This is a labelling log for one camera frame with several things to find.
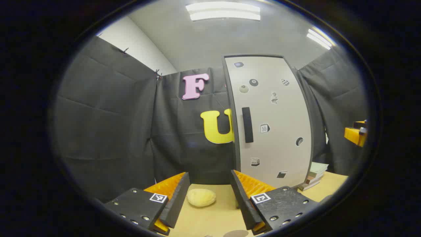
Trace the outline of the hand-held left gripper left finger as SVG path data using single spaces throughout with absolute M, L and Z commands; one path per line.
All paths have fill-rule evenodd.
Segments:
M 182 172 L 143 190 L 131 188 L 104 206 L 131 225 L 167 236 L 177 223 L 190 185 L 189 173 Z

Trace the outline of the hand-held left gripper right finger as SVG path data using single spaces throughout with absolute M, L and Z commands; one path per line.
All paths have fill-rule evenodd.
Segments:
M 254 235 L 287 228 L 319 206 L 296 189 L 274 188 L 236 170 L 231 170 L 230 184 L 246 229 Z

